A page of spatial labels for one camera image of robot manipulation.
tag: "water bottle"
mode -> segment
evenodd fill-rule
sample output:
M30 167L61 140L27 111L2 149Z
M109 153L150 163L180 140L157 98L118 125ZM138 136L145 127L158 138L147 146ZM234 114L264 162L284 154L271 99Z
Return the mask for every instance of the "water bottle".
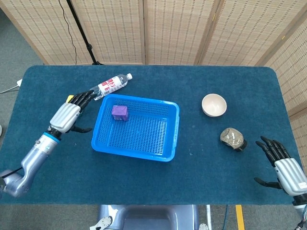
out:
M112 93L116 90L127 85L128 81L132 79L131 73L127 75L119 74L107 81L100 83L99 85L94 86L90 90L94 90L94 93L97 96L94 98L95 101L99 100L100 98L106 96L109 93Z

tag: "black tripod stand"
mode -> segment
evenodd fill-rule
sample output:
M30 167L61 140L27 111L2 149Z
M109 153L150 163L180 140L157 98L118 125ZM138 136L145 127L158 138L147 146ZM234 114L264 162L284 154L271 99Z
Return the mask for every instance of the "black tripod stand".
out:
M89 44L88 41L87 41L87 38L86 38L85 33L84 33L84 31L83 31L83 29L82 29L82 26L81 26L81 24L80 24L78 15L77 15L75 9L73 8L73 5L72 5L72 3L71 3L71 0L66 0L66 1L67 1L67 4L68 4L68 6L69 6L69 8L70 8L70 10L71 10L71 13L72 13L72 15L73 15L73 18L75 19L75 21L76 21L76 23L77 23L77 26L78 26L78 28L79 28L79 30L80 30L80 33L81 33L81 35L82 35L82 37L83 37L83 40L84 40L84 42L85 42L85 44L86 44L86 48L87 48L88 52L90 53L90 56L91 56L91 58L92 58L92 60L93 60L92 65L103 65L103 64L99 63L99 61L96 61L96 59L95 59L95 56L94 56L94 54L93 54L93 52L92 52L93 47L92 47L92 45Z

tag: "purple block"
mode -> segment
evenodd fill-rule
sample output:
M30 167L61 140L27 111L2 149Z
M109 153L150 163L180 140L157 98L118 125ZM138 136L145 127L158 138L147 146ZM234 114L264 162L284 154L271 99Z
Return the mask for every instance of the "purple block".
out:
M128 120L128 108L126 106L114 105L112 109L112 116L117 121Z

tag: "gray floor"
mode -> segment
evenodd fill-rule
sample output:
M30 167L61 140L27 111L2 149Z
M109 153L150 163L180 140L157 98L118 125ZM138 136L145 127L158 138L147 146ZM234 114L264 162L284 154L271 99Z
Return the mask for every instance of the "gray floor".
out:
M26 69L42 65L13 24L0 10L0 92L16 85ZM0 94L0 124L5 136L18 92ZM200 207L201 222L206 222L205 208ZM94 225L98 214L95 205L0 205L0 229L12 230L85 230ZM214 230L223 228L225 206L212 206ZM292 205L243 206L247 230L291 230L300 221ZM237 229L235 206L229 206L226 227Z

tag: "bottle label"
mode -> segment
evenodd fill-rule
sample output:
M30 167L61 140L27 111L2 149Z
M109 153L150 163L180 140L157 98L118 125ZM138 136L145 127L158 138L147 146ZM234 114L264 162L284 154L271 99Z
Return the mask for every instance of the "bottle label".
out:
M99 90L103 96L106 96L109 93L112 93L116 90L122 88L120 79L116 76L107 81L104 81L98 85Z

